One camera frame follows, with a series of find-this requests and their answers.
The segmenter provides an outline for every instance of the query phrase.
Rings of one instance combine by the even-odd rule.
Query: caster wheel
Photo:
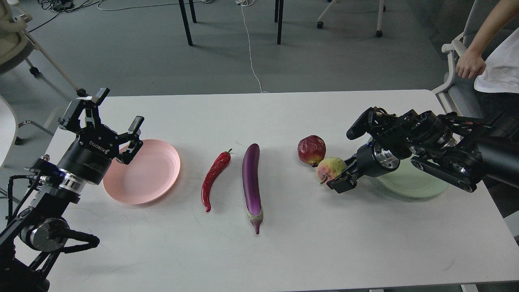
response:
[[[38,70],[38,68],[36,68],[36,67],[31,67],[31,68],[29,69],[29,72],[30,72],[34,77],[36,77],[36,76],[39,75],[39,70]]]
[[[87,97],[88,96],[87,95],[87,91],[84,90],[83,88],[80,88],[80,89],[76,90],[76,94],[79,97]]]

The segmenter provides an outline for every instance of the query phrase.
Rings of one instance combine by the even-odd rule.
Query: white t-shirt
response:
[[[474,89],[519,94],[519,28],[488,56],[485,63],[487,67],[476,77]]]

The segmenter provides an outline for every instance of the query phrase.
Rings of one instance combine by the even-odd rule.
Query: hand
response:
[[[481,55],[471,53],[469,50],[463,54],[456,64],[456,73],[462,78],[474,78],[483,74],[486,64]]]

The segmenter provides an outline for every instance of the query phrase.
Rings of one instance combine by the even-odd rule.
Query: red chili pepper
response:
[[[211,187],[213,186],[214,180],[217,178],[219,174],[229,165],[230,162],[230,151],[222,152],[218,155],[218,158],[214,161],[213,166],[209,169],[209,172],[206,175],[206,179],[203,181],[202,185],[202,203],[206,207],[206,212],[211,210],[211,203],[209,202],[209,193],[211,192]]]

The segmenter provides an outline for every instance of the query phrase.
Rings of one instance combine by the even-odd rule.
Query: pink plate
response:
[[[171,144],[152,139],[143,142],[129,165],[114,160],[103,178],[108,195],[121,203],[151,202],[167,193],[179,176],[180,157]]]

